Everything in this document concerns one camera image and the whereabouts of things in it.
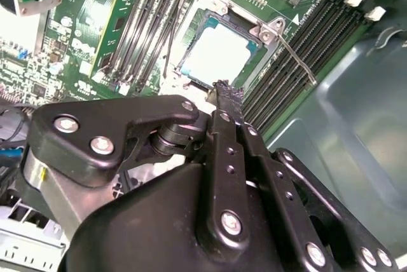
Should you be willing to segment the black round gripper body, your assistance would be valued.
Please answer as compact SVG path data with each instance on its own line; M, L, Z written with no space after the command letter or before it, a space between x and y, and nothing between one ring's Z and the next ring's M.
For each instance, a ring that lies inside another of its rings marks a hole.
M247 184L250 234L244 253L217 260L197 240L205 211L207 174L199 165L177 167L104 205L78 228L65 256L64 271L297 271L284 240L272 235L259 192Z

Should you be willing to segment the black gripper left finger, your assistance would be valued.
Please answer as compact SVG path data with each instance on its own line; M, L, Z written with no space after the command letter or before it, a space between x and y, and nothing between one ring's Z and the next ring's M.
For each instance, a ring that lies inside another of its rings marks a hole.
M48 104L34 112L27 141L27 181L72 239L87 217L177 167L207 174L197 240L218 255L242 255L250 234L243 146L214 84L210 114L180 95Z

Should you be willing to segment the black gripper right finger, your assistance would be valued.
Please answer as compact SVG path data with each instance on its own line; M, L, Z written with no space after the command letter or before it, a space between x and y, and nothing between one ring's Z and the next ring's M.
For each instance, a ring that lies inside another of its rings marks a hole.
M228 86L227 97L284 270L399 271L389 251L291 151L268 151L243 119L243 90Z

